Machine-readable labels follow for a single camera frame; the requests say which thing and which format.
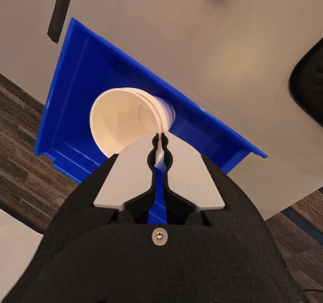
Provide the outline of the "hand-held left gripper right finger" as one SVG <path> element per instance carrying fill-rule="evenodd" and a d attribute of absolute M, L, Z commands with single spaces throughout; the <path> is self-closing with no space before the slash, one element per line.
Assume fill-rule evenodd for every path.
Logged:
<path fill-rule="evenodd" d="M 170 132 L 162 134 L 166 207 L 172 211 L 223 209 L 224 200 L 202 155 Z"/>

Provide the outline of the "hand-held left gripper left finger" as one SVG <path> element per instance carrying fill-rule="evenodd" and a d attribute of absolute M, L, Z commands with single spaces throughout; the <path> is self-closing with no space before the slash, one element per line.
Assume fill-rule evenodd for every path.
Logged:
<path fill-rule="evenodd" d="M 150 133 L 124 148 L 109 171 L 94 206 L 117 210 L 150 210 L 155 199 L 158 133 Z"/>

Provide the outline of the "blue plastic bin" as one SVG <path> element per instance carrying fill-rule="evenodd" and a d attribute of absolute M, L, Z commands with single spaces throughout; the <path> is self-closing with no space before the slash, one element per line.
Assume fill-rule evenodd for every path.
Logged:
<path fill-rule="evenodd" d="M 71 18 L 54 72 L 35 155 L 82 183 L 111 155 L 104 155 L 90 132 L 95 99 L 113 88 L 139 88 L 169 101 L 175 120 L 170 133 L 207 156 L 224 173 L 248 154 L 267 155 L 143 65 Z"/>

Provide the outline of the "white low cabinet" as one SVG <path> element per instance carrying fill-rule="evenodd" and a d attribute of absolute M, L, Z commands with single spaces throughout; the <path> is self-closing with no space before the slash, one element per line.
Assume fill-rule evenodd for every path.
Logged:
<path fill-rule="evenodd" d="M 0 210 L 0 301 L 25 272 L 42 237 Z"/>

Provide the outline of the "black textured wrist pad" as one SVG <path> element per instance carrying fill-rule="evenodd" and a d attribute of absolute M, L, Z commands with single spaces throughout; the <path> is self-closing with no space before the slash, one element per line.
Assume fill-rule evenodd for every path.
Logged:
<path fill-rule="evenodd" d="M 323 39 L 296 64 L 289 78 L 294 102 L 321 127 L 323 126 Z"/>

